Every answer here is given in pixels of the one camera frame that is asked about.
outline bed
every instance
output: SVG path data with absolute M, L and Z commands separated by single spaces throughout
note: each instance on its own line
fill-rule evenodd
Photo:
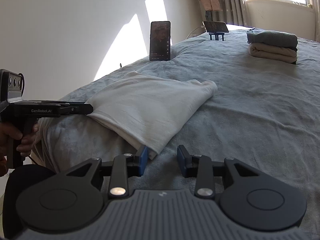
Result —
M 130 178 L 130 189 L 178 189 L 195 186 L 181 176 L 177 146 L 212 160 L 237 158 L 297 187 L 308 209 L 301 229 L 320 237 L 320 44 L 299 39 L 297 65 L 255 58 L 248 53 L 246 30 L 232 30 L 225 41 L 207 33 L 172 46 L 172 60 L 138 60 L 66 95 L 86 101 L 130 71 L 161 78 L 214 81 L 207 100 L 165 149 L 148 162 L 144 176 Z M 34 154 L 59 172 L 89 157 L 112 160 L 135 149 L 115 132 L 87 116 L 41 119 Z M 105 179 L 102 191 L 106 191 Z M 218 191 L 222 182 L 217 181 Z

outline smartphone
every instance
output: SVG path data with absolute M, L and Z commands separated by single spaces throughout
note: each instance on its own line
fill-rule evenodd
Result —
M 208 33 L 228 33 L 228 27 L 225 22 L 203 22 L 205 29 Z
M 22 96 L 22 76 L 0 69 L 0 102 Z
M 150 61 L 164 60 L 171 58 L 170 49 L 171 23 L 152 22 L 150 30 Z

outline human hand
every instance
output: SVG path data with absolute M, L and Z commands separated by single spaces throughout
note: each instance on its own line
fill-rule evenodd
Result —
M 39 124 L 36 123 L 32 127 L 32 133 L 22 137 L 22 133 L 14 125 L 8 122 L 0 123 L 0 159 L 7 155 L 7 141 L 8 137 L 15 140 L 21 140 L 21 144 L 17 147 L 17 151 L 21 152 L 21 156 L 27 157 L 31 154 L 33 148 L 36 132 L 39 130 Z

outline white folded cloth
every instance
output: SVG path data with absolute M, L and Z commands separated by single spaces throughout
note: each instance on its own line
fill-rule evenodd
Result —
M 249 44 L 249 54 L 254 57 L 281 60 L 287 63 L 297 61 L 297 52 L 288 48 L 270 46 L 264 43 Z
M 94 110 L 88 116 L 136 149 L 147 145 L 153 159 L 216 90 L 213 81 L 180 82 L 133 71 L 90 98 Z

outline white logo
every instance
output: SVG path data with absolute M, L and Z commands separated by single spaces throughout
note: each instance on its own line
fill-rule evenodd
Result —
M 46 110 L 41 110 L 41 109 L 31 109 L 32 113 L 51 113 L 51 110 L 46 109 Z
M 163 191 L 163 192 L 159 193 L 158 195 L 159 195 L 160 197 L 164 197 L 165 195 L 167 195 L 167 193 Z

